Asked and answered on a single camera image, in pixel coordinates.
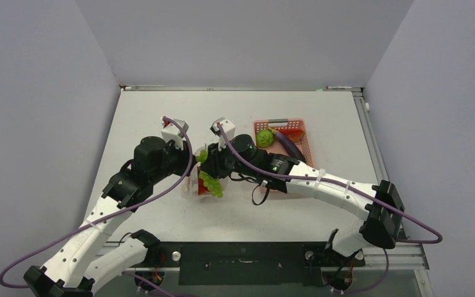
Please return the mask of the green toy grape bunch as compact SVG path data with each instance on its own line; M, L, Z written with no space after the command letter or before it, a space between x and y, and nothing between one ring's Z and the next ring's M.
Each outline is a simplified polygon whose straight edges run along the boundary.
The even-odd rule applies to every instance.
M209 195L206 196L215 196L217 198L223 197L223 185L219 179L211 177L208 173L204 172L201 169L201 165L207 160L208 158L208 149L206 147L198 149L195 153L195 160L197 162L197 188L198 189L198 173L202 171L204 173L204 185L210 191Z

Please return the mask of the clear dotted zip top bag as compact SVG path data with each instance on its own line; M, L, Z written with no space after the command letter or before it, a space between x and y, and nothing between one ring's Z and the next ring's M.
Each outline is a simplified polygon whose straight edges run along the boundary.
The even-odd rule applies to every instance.
M199 147L198 149L201 149L204 147L208 149L207 144ZM228 178L220 179L220 181L223 185L223 194L224 194L224 191L227 188L229 179ZM197 163L194 166L194 169L192 170L190 176L186 177L185 180L182 182L181 196L185 199L190 199L190 200L194 200L194 199L199 200L204 197L214 197L214 196L198 196L196 188L197 188Z

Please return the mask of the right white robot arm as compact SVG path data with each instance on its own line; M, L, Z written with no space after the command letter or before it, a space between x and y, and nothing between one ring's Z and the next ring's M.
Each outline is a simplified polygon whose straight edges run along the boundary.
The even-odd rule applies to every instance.
M373 185L342 179L297 158L258 148L247 134L236 136L224 148L209 145L200 170L213 179L236 173L267 189L311 197L354 215L350 227L334 229L328 239L325 257L333 265L369 246L393 249L398 241L402 216L396 211L403 212L404 207L389 181Z

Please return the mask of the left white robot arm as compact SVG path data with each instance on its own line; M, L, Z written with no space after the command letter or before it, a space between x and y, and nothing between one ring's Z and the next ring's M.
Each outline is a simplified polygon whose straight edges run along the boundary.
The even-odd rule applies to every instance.
M93 296L135 264L157 263L160 243L145 230L136 231L116 249L97 257L114 231L143 202L153 188L173 174L184 179L192 170L192 146L183 136L146 137L134 156L112 176L96 205L63 247L41 266L31 266L24 280L35 296Z

